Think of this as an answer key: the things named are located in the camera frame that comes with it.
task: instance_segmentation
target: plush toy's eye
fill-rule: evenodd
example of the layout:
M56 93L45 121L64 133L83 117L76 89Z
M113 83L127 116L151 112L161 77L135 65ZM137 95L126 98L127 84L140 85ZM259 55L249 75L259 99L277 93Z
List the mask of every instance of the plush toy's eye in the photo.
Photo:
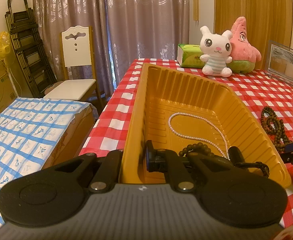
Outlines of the plush toy's eye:
M206 39L204 43L205 43L205 46L210 47L212 45L212 40Z

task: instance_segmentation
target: red and white checkered tablecloth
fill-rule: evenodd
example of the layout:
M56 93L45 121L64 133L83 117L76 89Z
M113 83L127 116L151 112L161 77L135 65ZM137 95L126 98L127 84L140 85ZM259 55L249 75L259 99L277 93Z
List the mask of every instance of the red and white checkered tablecloth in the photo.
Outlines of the red and white checkered tablecloth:
M132 115L139 77L143 63L152 63L180 71L204 76L200 69L181 68L176 60L144 59L135 60L104 108L90 136L80 153L94 152L99 157L115 149L124 148ZM263 71L249 74L232 74L229 78L207 77L229 85L244 104L259 119L264 106L270 106L283 119L287 135L293 140L293 88L283 82L269 78ZM288 206L281 224L293 224L293 166L286 164L292 178L292 185L286 189Z

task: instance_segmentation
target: picture frame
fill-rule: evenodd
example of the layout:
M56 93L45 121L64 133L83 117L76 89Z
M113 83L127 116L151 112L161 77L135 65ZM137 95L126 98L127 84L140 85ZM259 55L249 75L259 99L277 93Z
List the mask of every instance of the picture frame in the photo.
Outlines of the picture frame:
M269 41L265 72L293 86L293 49Z

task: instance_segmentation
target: white bunny plush toy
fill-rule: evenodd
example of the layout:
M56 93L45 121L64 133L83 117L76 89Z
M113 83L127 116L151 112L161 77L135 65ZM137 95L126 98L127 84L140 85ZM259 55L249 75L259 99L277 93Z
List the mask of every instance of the white bunny plush toy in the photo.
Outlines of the white bunny plush toy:
M229 57L232 50L230 43L232 32L227 30L222 35L212 34L206 26L200 28L200 31L203 34L200 49L204 53L200 60L206 62L202 68L203 74L208 76L231 76L232 70L226 67L226 63L232 61L232 57Z

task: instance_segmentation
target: blue and white checkered tablecloth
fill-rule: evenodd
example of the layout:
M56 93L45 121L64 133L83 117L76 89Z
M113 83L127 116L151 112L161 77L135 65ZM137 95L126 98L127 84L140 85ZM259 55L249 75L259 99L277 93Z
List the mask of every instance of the blue and white checkered tablecloth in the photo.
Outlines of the blue and white checkered tablecloth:
M39 171L76 113L89 103L17 98L0 114L0 188ZM4 223L0 215L0 226Z

